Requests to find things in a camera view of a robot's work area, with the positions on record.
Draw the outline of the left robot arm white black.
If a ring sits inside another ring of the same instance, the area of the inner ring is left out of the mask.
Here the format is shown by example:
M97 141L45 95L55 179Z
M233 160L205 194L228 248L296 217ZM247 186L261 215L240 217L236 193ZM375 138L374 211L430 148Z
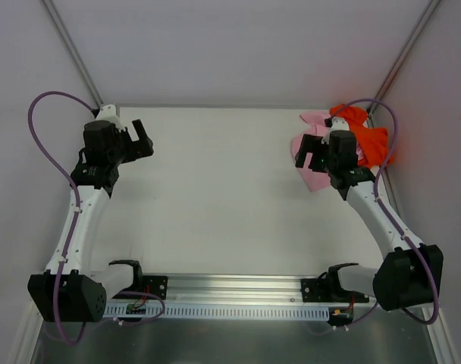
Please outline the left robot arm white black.
M120 292L128 298L143 292L143 272L136 260L113 260L95 275L90 268L96 232L120 165L154 153L142 121L132 125L136 140L110 121L91 121L83 128L84 146L70 174L71 200L60 240L44 272L31 275L27 285L47 322L97 322L107 301Z

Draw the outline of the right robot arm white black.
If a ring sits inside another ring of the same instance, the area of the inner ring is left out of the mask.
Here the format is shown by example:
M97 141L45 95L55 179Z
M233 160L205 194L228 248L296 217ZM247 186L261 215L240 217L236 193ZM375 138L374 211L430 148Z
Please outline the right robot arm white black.
M376 174L358 165L355 135L345 130L327 137L304 135L295 166L329 176L331 186L365 223L383 257L377 269L357 263L331 266L325 295L341 301L350 292L362 293L386 311L408 312L412 306L430 303L436 317L444 255L438 246L424 244L380 197Z

